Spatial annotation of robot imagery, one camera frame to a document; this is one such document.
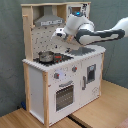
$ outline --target knob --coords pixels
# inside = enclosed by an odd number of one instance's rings
[[[54,74],[54,78],[55,78],[55,79],[59,79],[59,74],[58,74],[58,73],[55,73],[55,74]]]
[[[76,72],[76,70],[77,70],[77,67],[73,67],[73,68],[72,68],[72,71],[73,71],[73,72]]]

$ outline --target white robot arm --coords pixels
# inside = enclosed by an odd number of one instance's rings
[[[76,42],[85,46],[94,42],[104,42],[118,40],[128,36],[128,17],[121,19],[112,29],[104,31],[94,31],[94,24],[88,20],[83,13],[73,12],[70,14],[66,26],[57,28],[54,36],[59,36],[67,42],[69,36],[72,36]]]

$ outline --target toy kitchen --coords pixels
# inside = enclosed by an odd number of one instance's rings
[[[105,49],[86,45],[69,50],[51,41],[73,11],[89,18],[89,2],[23,4],[26,108],[49,127],[101,95]]]

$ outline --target wall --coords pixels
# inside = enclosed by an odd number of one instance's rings
[[[22,65],[25,54],[20,4],[42,2],[45,1],[0,1],[0,116],[16,110],[17,105],[25,101]],[[119,19],[128,16],[126,0],[91,0],[91,2],[90,20],[94,22],[95,30],[109,29]],[[97,43],[97,45],[107,49],[103,78],[128,88],[127,40],[128,38],[124,38],[113,42]]]

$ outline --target stovetop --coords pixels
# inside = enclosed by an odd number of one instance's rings
[[[44,65],[44,66],[46,66],[46,67],[49,67],[49,66],[52,66],[52,65],[55,65],[55,64],[59,64],[59,63],[62,63],[62,62],[64,62],[64,61],[68,61],[68,60],[70,60],[70,59],[73,59],[73,57],[70,57],[70,56],[67,56],[67,55],[63,55],[63,54],[60,54],[60,55],[62,55],[62,60],[61,60],[61,62],[58,62],[58,61],[41,62],[41,61],[39,60],[39,58],[33,59],[33,61],[34,61],[34,62],[37,62],[37,63],[40,63],[40,64],[42,64],[42,65]]]

